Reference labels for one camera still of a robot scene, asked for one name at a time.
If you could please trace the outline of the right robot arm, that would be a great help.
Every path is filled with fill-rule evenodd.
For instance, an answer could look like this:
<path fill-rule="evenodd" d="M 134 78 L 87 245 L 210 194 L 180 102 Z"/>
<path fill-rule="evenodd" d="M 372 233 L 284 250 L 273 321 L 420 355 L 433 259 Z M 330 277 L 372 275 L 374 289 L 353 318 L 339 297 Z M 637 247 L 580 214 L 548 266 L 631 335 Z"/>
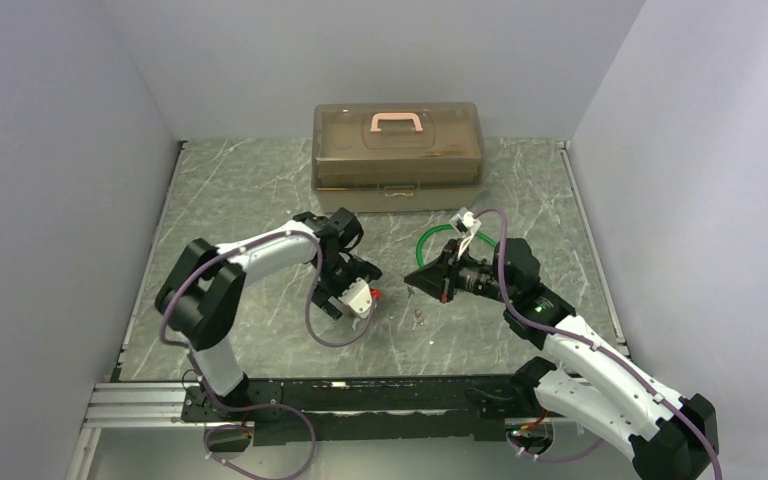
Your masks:
<path fill-rule="evenodd" d="M 641 479 L 696 479 L 718 451 L 716 410 L 647 374 L 603 339 L 540 279 L 528 243 L 508 238 L 492 260 L 477 260 L 449 241 L 406 284 L 449 303 L 459 292 L 512 303 L 510 329 L 540 351 L 510 378 L 517 411 L 567 417 L 630 460 Z"/>

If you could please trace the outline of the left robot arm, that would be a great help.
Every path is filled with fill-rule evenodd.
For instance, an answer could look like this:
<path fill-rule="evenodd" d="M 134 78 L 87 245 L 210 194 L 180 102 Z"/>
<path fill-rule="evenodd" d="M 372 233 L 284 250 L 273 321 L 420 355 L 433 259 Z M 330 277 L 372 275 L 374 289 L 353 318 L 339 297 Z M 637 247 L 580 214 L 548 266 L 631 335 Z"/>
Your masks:
<path fill-rule="evenodd" d="M 245 240 L 211 244 L 191 241 L 162 284 L 155 308 L 162 316 L 159 339 L 186 350 L 208 407 L 224 420 L 252 409 L 249 378 L 228 335 L 244 288 L 285 268 L 314 269 L 304 315 L 317 307 L 334 320 L 349 315 L 363 324 L 344 342 L 313 339 L 326 347 L 351 345 L 372 323 L 380 299 L 372 282 L 381 269 L 353 254 L 364 236 L 356 215 L 345 208 L 330 216 L 302 212 L 283 225 Z"/>

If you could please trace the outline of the green cable lock loop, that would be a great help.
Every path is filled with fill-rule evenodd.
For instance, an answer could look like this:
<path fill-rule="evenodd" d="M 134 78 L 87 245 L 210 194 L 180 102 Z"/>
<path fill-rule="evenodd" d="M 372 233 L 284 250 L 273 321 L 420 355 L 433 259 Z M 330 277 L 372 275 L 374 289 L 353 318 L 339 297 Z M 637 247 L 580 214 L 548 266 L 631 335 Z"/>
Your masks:
<path fill-rule="evenodd" d="M 436 225 L 423 232 L 415 245 L 414 254 L 416 265 L 422 267 L 426 264 L 426 260 L 430 258 L 431 247 L 434 245 L 436 237 L 441 235 L 449 235 L 452 237 L 454 234 L 455 228 L 450 224 Z M 489 247 L 496 247 L 498 244 L 495 239 L 482 231 L 478 231 L 475 238 L 479 239 Z"/>

